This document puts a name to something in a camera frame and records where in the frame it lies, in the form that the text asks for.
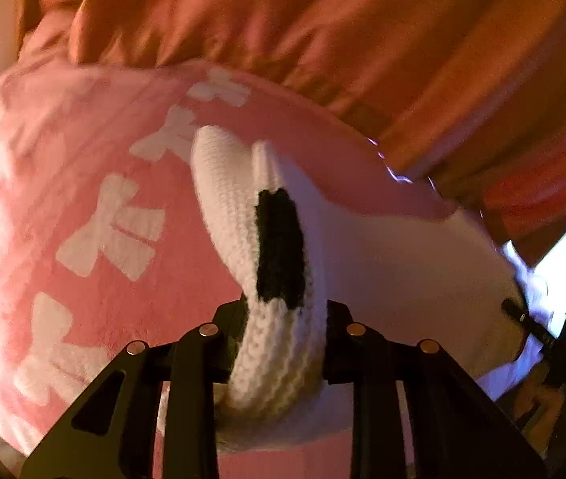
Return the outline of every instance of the white knitted sock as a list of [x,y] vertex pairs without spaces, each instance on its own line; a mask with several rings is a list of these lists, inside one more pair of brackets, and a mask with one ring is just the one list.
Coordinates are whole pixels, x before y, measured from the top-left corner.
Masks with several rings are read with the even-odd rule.
[[290,165],[279,162],[271,145],[258,142],[250,150],[214,126],[197,132],[191,167],[207,230],[249,310],[216,406],[220,449],[300,442],[303,420],[312,418],[323,389],[327,322],[319,222],[307,199],[312,193],[298,190],[298,178],[287,185]]

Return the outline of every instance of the metal rivet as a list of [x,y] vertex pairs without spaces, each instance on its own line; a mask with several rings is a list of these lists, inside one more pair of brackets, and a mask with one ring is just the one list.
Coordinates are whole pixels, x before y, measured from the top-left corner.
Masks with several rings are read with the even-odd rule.
[[129,354],[139,354],[143,353],[146,348],[147,344],[143,342],[143,340],[135,340],[134,342],[127,344],[127,347],[125,349],[127,349],[127,352]]
[[351,336],[364,335],[365,331],[367,331],[365,329],[365,326],[358,324],[358,323],[352,323],[348,326],[348,335],[351,335]]
[[199,328],[199,333],[203,336],[214,336],[218,333],[218,326],[214,324],[206,324]]
[[438,342],[432,340],[431,338],[426,338],[425,340],[423,340],[419,344],[419,347],[423,353],[427,353],[427,354],[438,353],[438,351],[441,348],[440,344],[438,344]]

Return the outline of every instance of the black metal bracket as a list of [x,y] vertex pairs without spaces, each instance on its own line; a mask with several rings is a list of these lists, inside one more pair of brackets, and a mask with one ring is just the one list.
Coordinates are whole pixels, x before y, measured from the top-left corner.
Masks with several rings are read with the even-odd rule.
[[[433,340],[388,342],[328,303],[324,378],[354,383],[352,479],[405,477],[397,381],[405,387],[422,479],[543,479],[540,457]],[[137,479],[152,472],[161,386],[170,381],[163,477],[218,479],[212,384],[226,382],[246,320],[243,300],[178,342],[134,341],[44,437],[24,479]]]
[[[549,365],[549,372],[543,385],[557,389],[566,384],[566,319],[560,335],[556,338],[511,299],[502,302],[502,310],[542,344],[541,352]],[[518,429],[524,430],[540,408],[540,403],[535,402],[528,412],[518,418],[516,420]]]

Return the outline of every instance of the orange satin fabric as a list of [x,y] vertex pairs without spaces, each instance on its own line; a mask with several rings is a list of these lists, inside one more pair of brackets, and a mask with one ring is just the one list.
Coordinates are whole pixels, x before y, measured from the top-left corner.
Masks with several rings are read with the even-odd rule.
[[470,207],[566,124],[566,0],[23,0],[22,34],[58,7],[76,62],[260,75]]
[[514,239],[549,224],[547,211],[566,216],[566,132],[517,162],[483,193],[488,214],[497,211],[504,231]]

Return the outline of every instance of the pink fleece blanket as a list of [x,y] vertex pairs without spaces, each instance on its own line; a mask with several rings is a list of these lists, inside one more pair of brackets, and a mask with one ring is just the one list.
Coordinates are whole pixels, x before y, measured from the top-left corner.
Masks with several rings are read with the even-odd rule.
[[[191,182],[191,139],[206,124],[246,143],[271,140],[325,198],[349,211],[338,228],[359,228],[354,216],[369,219],[365,225],[383,249],[354,253],[359,243],[375,246],[364,232],[344,243],[338,257],[360,266],[335,269],[330,298],[355,303],[343,286],[354,276],[354,285],[365,286],[365,304],[378,305],[354,304],[354,315],[395,340],[415,342],[428,335],[418,326],[431,331],[448,323],[443,345],[475,376],[514,357],[520,332],[506,319],[483,322],[480,313],[515,294],[511,270],[428,185],[396,181],[358,132],[285,89],[204,61],[152,71],[76,67],[64,47],[45,48],[52,32],[54,22],[44,20],[20,62],[0,77],[0,436],[16,448],[30,452],[128,341],[176,340],[239,296],[202,224]],[[417,238],[418,225],[429,229],[428,246],[410,261],[416,245],[403,233]],[[436,225],[447,233],[441,239],[448,236],[438,248]],[[450,247],[459,252],[448,253]],[[464,255],[464,267],[434,272],[447,290],[434,302],[427,294],[408,296],[391,280],[401,267],[414,275],[410,265],[419,260],[431,269],[441,258]],[[384,307],[391,294],[374,292],[368,274],[390,282],[403,309]],[[429,310],[419,313],[410,300]],[[440,319],[430,318],[436,311]],[[418,315],[422,323],[414,321]],[[484,329],[458,345],[463,328],[456,323],[467,318]],[[261,477],[267,463],[268,477],[346,477],[349,445],[345,433],[284,455],[224,457],[221,472]]]

